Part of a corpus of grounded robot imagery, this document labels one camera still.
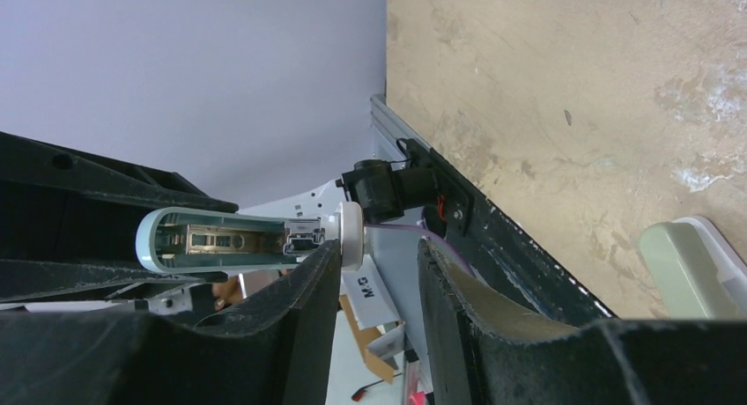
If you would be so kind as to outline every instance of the purple cable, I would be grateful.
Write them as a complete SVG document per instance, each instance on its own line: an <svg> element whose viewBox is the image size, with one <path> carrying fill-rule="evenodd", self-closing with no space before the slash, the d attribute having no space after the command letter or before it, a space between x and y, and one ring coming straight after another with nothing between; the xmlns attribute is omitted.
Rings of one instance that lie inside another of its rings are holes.
<svg viewBox="0 0 747 405"><path fill-rule="evenodd" d="M433 242L439 244L439 247L442 247L451 257L459 263L460 266L462 266L462 269L467 272L472 277L475 276L475 272L472 270L472 267L467 264L467 262L462 258L459 253L456 252L454 247L450 246L448 242L446 242L445 239L443 239L441 236L424 229L419 226L410 226L410 225L370 225L365 224L365 227L373 227L374 229L394 229L396 231L408 231L408 232L415 232L419 233L428 239L432 240Z"/></svg>

